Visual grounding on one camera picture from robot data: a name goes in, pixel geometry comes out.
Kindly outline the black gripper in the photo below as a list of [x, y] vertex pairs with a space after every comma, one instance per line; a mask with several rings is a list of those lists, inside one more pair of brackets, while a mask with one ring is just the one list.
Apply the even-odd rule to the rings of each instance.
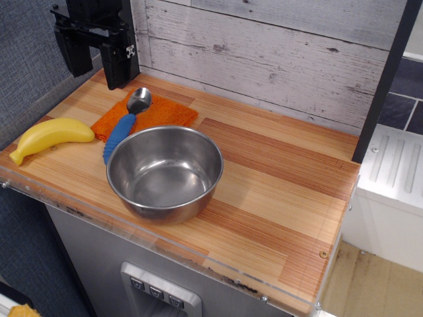
[[[88, 44], [125, 42], [129, 34], [121, 1], [66, 1], [52, 5], [50, 12], [59, 50], [74, 77], [93, 70]], [[100, 54], [108, 89], [124, 88], [130, 81], [131, 48], [103, 44]]]

